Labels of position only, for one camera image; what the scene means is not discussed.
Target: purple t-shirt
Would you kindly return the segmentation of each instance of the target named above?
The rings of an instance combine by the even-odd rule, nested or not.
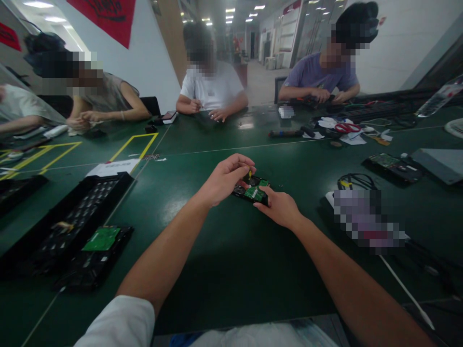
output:
[[[357,83],[355,70],[349,64],[337,69],[333,74],[324,73],[320,66],[320,53],[318,52],[302,58],[296,64],[286,78],[285,86],[317,87],[331,93],[335,87],[344,92]]]

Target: gray sleeveless top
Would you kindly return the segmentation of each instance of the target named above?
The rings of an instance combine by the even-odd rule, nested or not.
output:
[[[85,95],[81,98],[93,106],[93,111],[114,112],[128,111],[132,109],[130,104],[121,93],[121,83],[124,80],[103,71],[103,87],[100,95]],[[138,90],[128,83],[137,96],[140,95]]]

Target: white t-shirt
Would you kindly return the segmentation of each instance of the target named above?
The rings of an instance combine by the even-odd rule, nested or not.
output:
[[[40,116],[51,125],[65,124],[66,119],[38,96],[25,89],[5,84],[6,96],[0,103],[0,124],[27,116]]]
[[[154,309],[149,301],[119,295],[101,311],[74,347],[149,347],[153,336],[154,322]],[[315,324],[305,330],[304,335],[301,335],[288,323],[253,324],[227,331],[212,330],[201,335],[191,347],[337,346]]]
[[[189,99],[198,99],[206,110],[224,108],[235,101],[244,90],[233,66],[216,61],[214,76],[205,76],[198,68],[187,69],[180,94]]]

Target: water bottle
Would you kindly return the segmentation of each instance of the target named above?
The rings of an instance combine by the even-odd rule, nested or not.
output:
[[[415,115],[420,118],[426,118],[435,114],[461,90],[463,90],[463,74],[444,84],[436,94],[415,112]]]

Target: ceiling light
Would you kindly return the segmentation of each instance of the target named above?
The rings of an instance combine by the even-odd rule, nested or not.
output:
[[[62,23],[65,22],[66,19],[60,17],[45,17],[47,22],[54,22],[54,23]]]
[[[52,4],[48,4],[46,2],[41,2],[41,1],[30,1],[30,2],[25,2],[24,3],[27,6],[32,6],[32,7],[37,7],[37,8],[50,8],[53,7]]]

